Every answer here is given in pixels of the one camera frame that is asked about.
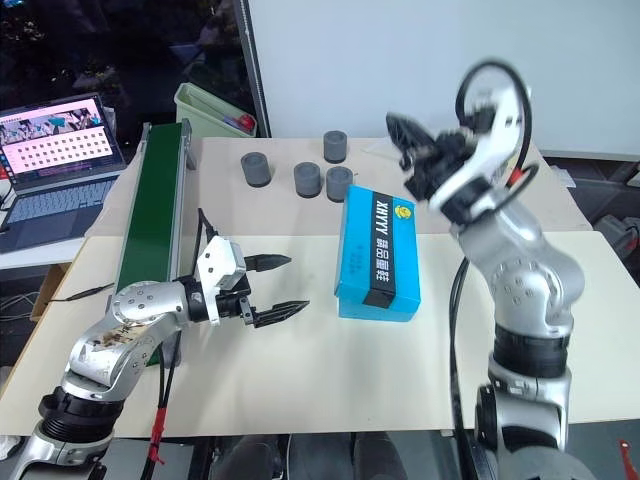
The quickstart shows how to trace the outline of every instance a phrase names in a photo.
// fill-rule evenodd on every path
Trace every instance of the laptop screen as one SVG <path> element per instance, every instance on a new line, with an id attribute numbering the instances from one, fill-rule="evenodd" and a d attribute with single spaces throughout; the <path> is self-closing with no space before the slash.
<path id="1" fill-rule="evenodd" d="M 124 168 L 97 94 L 0 113 L 0 149 L 17 190 Z"/>

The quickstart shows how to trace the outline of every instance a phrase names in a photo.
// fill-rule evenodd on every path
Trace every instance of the green trash bin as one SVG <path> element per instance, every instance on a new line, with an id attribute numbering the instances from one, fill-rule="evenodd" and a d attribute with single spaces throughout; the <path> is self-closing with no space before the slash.
<path id="1" fill-rule="evenodd" d="M 250 115 L 255 122 L 251 132 L 247 133 L 229 125 L 225 122 L 225 118 L 238 119 L 248 113 L 192 83 L 181 83 L 173 100 L 176 103 L 176 122 L 188 118 L 193 137 L 255 138 L 256 136 L 257 122 L 253 116 Z"/>

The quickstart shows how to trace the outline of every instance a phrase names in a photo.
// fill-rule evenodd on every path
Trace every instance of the yellow logo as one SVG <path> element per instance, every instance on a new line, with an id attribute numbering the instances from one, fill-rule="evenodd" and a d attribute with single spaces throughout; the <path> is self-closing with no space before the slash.
<path id="1" fill-rule="evenodd" d="M 398 205 L 395 208 L 396 217 L 398 218 L 411 218 L 411 210 L 407 207 L 403 207 L 402 205 Z"/>

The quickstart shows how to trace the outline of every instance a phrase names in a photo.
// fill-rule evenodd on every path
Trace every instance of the robotic arm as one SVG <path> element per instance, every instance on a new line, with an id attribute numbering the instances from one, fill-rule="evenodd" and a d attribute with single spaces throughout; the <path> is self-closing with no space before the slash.
<path id="1" fill-rule="evenodd" d="M 511 70 L 497 63 L 487 65 Z M 387 126 L 402 152 L 401 167 L 413 168 L 405 186 L 451 221 L 452 235 L 482 273 L 495 303 L 490 383 L 478 389 L 475 421 L 490 472 L 484 477 L 476 468 L 475 478 L 591 480 L 586 467 L 564 453 L 570 309 L 584 289 L 584 276 L 573 259 L 549 245 L 515 194 L 495 182 L 518 147 L 519 100 L 528 106 L 528 99 L 518 98 L 523 91 L 520 82 L 492 92 L 471 115 L 458 115 L 465 126 L 437 139 L 406 117 L 389 114 Z M 536 171 L 528 170 L 525 181 Z"/>
<path id="2" fill-rule="evenodd" d="M 243 257 L 240 247 L 214 236 L 198 258 L 199 281 L 139 282 L 112 299 L 105 317 L 74 345 L 60 386 L 42 398 L 36 425 L 12 474 L 12 480 L 51 478 L 53 466 L 64 478 L 103 478 L 99 463 L 124 401 L 133 391 L 153 352 L 189 322 L 242 317 L 255 328 L 281 322 L 308 305 L 292 301 L 257 312 L 249 303 L 246 272 L 288 263 L 281 255 Z M 46 468 L 42 476 L 42 464 Z"/>

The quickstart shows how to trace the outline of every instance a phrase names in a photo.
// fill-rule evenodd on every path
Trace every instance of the blue cardboard box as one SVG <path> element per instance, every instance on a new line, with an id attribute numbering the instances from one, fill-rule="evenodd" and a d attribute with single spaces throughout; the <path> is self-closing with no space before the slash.
<path id="1" fill-rule="evenodd" d="M 351 185 L 335 294 L 346 318 L 408 322 L 420 305 L 415 205 Z"/>

